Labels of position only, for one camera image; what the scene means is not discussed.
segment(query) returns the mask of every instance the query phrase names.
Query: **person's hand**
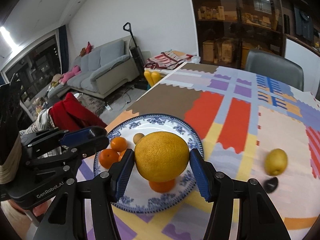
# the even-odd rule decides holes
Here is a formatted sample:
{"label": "person's hand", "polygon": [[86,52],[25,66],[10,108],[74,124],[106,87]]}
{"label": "person's hand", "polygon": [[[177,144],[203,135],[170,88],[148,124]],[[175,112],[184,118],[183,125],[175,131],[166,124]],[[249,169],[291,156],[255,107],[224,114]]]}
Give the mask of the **person's hand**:
{"label": "person's hand", "polygon": [[[25,212],[25,210],[22,209],[20,206],[18,206],[18,204],[15,203],[12,199],[9,200],[9,203],[14,209],[16,209],[20,212],[23,212],[23,213]],[[39,206],[36,206],[35,208],[33,208],[32,212],[36,217],[38,217],[47,211],[48,206],[49,206],[48,202],[44,202],[44,203],[40,204]]]}

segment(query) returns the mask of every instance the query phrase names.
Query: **plate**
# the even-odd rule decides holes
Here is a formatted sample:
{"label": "plate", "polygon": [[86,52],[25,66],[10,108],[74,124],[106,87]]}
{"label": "plate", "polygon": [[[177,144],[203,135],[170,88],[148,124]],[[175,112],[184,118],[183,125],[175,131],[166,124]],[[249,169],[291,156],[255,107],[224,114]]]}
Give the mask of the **plate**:
{"label": "plate", "polygon": [[[203,148],[197,133],[183,120],[166,114],[144,114],[131,118],[116,128],[109,134],[111,141],[114,137],[124,137],[128,142],[128,148],[134,149],[133,136],[136,133],[147,135],[152,132],[167,131],[179,135],[189,146],[189,150],[197,148],[203,157]],[[94,159],[94,175],[97,176],[107,169],[103,168],[99,162],[98,152]],[[132,213],[154,213],[174,206],[185,198],[196,184],[190,164],[185,171],[176,178],[175,187],[164,194],[153,191],[146,179],[133,167],[124,196],[117,203],[116,207]]]}

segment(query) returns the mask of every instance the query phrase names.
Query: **tablecloth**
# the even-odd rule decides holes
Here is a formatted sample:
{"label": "tablecloth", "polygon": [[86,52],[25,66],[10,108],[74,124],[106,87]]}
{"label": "tablecloth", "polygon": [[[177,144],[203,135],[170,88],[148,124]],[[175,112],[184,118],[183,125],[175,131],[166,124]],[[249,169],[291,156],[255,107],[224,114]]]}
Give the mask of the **tablecloth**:
{"label": "tablecloth", "polygon": [[[198,133],[204,158],[233,179],[270,177],[266,154],[281,148],[289,164],[270,194],[292,240],[301,240],[320,213],[320,102],[276,80],[237,69],[187,63],[152,87],[108,127],[141,114],[179,117]],[[93,178],[93,156],[78,180]],[[155,214],[133,214],[113,207],[122,240],[202,239],[212,203],[195,189],[180,203]],[[236,239],[239,201],[234,202],[230,239]],[[90,200],[88,239],[94,239]]]}

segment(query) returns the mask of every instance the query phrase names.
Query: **red and white striped cloth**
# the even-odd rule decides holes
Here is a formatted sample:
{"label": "red and white striped cloth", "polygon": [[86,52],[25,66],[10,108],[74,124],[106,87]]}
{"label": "red and white striped cloth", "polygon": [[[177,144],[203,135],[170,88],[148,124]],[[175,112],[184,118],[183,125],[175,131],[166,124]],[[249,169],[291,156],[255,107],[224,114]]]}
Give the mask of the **red and white striped cloth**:
{"label": "red and white striped cloth", "polygon": [[183,62],[191,61],[194,55],[184,54],[182,56],[176,55],[172,50],[162,52],[160,55],[147,59],[145,68],[150,69],[169,69],[173,70],[180,66]]}

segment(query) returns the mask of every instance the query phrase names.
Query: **brown plush toy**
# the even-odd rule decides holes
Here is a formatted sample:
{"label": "brown plush toy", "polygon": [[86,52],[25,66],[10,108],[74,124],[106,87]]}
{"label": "brown plush toy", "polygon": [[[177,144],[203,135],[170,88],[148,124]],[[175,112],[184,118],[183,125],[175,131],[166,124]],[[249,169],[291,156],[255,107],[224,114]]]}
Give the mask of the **brown plush toy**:
{"label": "brown plush toy", "polygon": [[86,50],[85,48],[82,48],[80,52],[80,57],[83,57],[85,54],[86,54]]}

